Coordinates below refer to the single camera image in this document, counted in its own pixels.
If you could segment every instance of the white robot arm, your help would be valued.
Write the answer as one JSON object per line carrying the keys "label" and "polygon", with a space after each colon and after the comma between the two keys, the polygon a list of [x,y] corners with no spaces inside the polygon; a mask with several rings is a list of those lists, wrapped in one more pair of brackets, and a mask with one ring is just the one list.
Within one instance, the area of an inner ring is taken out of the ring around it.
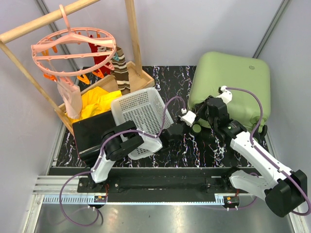
{"label": "white robot arm", "polygon": [[254,139],[251,142],[246,128],[229,118],[226,105],[232,100],[231,92],[226,86],[220,87],[219,92],[219,96],[206,99],[196,113],[188,111],[181,120],[190,127],[199,118],[208,121],[217,137],[245,157],[263,177],[257,178],[235,168],[225,175],[227,185],[259,197],[276,215],[286,216],[305,201],[303,194],[291,180],[306,194],[307,176],[301,170],[293,172]]}

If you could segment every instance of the green jerry can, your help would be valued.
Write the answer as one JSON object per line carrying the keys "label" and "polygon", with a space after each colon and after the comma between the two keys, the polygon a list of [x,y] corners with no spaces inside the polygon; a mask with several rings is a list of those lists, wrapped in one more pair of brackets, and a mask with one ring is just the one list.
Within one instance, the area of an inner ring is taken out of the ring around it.
{"label": "green jerry can", "polygon": [[[236,87],[253,92],[263,107],[263,119],[259,133],[271,112],[270,70],[260,59],[239,57],[220,52],[205,53],[199,60],[190,91],[188,109],[217,96],[220,86]],[[227,109],[230,118],[239,121],[249,131],[259,121],[260,109],[257,101],[248,93],[231,90],[232,101]],[[199,120],[202,127],[210,128],[207,121]]]}

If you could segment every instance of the white connector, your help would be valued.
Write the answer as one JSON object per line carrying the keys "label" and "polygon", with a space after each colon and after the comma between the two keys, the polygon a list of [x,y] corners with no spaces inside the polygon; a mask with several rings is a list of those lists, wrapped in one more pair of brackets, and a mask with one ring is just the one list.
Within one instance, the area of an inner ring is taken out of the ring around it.
{"label": "white connector", "polygon": [[184,121],[188,126],[192,126],[196,118],[196,114],[192,111],[188,111],[185,115],[181,116],[180,119]]}
{"label": "white connector", "polygon": [[221,98],[225,104],[232,101],[232,93],[228,91],[227,86],[221,86],[220,90],[222,91],[222,94],[216,96],[216,98]]}

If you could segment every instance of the white wall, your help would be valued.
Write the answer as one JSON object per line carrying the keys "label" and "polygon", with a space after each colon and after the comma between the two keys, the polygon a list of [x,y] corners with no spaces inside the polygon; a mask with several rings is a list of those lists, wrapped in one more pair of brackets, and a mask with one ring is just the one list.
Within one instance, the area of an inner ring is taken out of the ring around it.
{"label": "white wall", "polygon": [[[50,11],[75,0],[45,0]],[[145,66],[196,65],[207,51],[253,56],[281,0],[136,0],[142,62]],[[69,16],[72,27],[110,32],[133,60],[124,0],[102,0]],[[63,20],[57,21],[64,29]],[[87,46],[70,48],[88,52]],[[92,61],[77,61],[92,66]]]}
{"label": "white wall", "polygon": [[[308,176],[311,196],[311,1],[292,1],[260,59],[271,69],[269,134],[277,156]],[[311,229],[311,216],[306,217]]]}
{"label": "white wall", "polygon": [[[41,16],[33,0],[3,1],[0,33]],[[31,74],[61,103],[56,85],[43,78],[31,58],[30,45],[50,34],[39,29],[7,46]],[[52,107],[0,50],[0,228],[3,233],[21,232],[37,176],[44,174],[60,120]]]}

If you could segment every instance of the wooden drying rack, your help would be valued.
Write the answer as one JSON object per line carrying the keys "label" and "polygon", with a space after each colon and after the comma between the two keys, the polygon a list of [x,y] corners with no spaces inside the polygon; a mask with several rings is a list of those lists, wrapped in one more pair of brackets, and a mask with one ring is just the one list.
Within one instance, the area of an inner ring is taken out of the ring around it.
{"label": "wooden drying rack", "polygon": [[[64,8],[66,14],[70,15],[98,1],[99,0],[78,0],[68,6],[65,6]],[[125,0],[125,6],[131,32],[134,60],[136,62],[136,64],[134,64],[133,62],[128,62],[126,64],[129,71],[131,92],[133,92],[139,89],[154,86],[155,81],[152,77],[150,77],[150,75],[148,75],[146,72],[142,70],[134,0]],[[19,68],[19,70],[26,76],[26,78],[36,87],[36,89],[44,96],[44,98],[50,103],[50,105],[54,108],[59,118],[63,121],[68,130],[73,134],[72,123],[69,120],[69,118],[65,115],[66,112],[65,105],[62,104],[60,106],[57,106],[57,104],[51,99],[51,97],[40,86],[40,84],[34,79],[34,77],[30,74],[30,72],[23,66],[23,64],[15,57],[15,55],[5,45],[10,41],[20,38],[23,35],[31,33],[61,18],[62,18],[61,11],[56,10],[47,15],[39,17],[33,21],[25,23],[19,27],[11,29],[5,33],[2,33],[0,34],[0,48]],[[96,82],[86,90],[82,91],[81,94],[84,94],[86,91],[93,89],[96,86],[100,86],[108,92],[118,90],[118,85],[114,79],[114,76],[107,75],[105,76],[105,78],[101,79],[100,81]]]}

